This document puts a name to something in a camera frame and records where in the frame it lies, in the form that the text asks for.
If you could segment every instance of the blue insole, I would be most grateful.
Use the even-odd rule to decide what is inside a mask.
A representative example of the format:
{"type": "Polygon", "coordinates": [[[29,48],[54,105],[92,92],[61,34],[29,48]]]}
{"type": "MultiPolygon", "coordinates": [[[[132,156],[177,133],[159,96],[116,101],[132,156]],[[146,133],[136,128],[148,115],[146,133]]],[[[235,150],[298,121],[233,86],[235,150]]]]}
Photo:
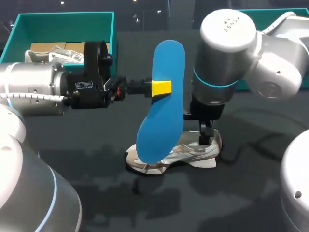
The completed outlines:
{"type": "Polygon", "coordinates": [[[183,78],[185,52],[181,43],[165,40],[154,52],[152,80],[171,81],[168,96],[152,99],[151,108],[137,134],[140,160],[155,164],[177,144],[183,131],[183,78]]]}

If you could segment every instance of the white sneaker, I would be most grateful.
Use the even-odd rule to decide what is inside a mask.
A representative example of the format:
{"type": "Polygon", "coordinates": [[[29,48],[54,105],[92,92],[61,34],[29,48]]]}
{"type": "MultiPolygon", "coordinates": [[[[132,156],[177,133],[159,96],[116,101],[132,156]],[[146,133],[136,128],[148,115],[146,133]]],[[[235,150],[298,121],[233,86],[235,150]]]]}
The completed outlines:
{"type": "Polygon", "coordinates": [[[25,52],[25,63],[48,63],[57,61],[61,64],[65,63],[83,63],[84,56],[72,50],[65,50],[59,46],[55,46],[49,52],[34,52],[27,50],[25,52]]]}
{"type": "Polygon", "coordinates": [[[218,130],[214,130],[215,136],[211,138],[210,145],[199,145],[200,136],[197,130],[183,131],[177,145],[173,148],[168,156],[156,165],[143,163],[136,152],[136,144],[131,146],[127,151],[126,163],[135,171],[160,175],[175,162],[186,162],[197,168],[214,168],[216,167],[215,157],[222,149],[222,140],[218,130]]]}

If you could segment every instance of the dark gray table surface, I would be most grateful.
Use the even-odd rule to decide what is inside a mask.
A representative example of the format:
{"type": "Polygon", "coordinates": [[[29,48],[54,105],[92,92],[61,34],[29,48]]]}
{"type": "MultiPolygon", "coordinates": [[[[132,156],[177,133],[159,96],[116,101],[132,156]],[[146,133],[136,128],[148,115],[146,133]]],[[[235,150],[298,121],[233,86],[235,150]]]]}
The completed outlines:
{"type": "MultiPolygon", "coordinates": [[[[149,76],[164,39],[184,45],[186,75],[192,75],[197,31],[120,33],[118,73],[149,76]]],[[[108,109],[28,118],[27,127],[42,158],[78,191],[84,232],[273,232],[283,231],[278,160],[308,127],[308,102],[306,92],[281,102],[236,93],[216,128],[225,145],[222,157],[238,161],[215,169],[179,166],[154,177],[129,173],[124,163],[150,106],[142,96],[127,96],[108,109]]],[[[196,130],[197,123],[185,129],[196,130]]]]}

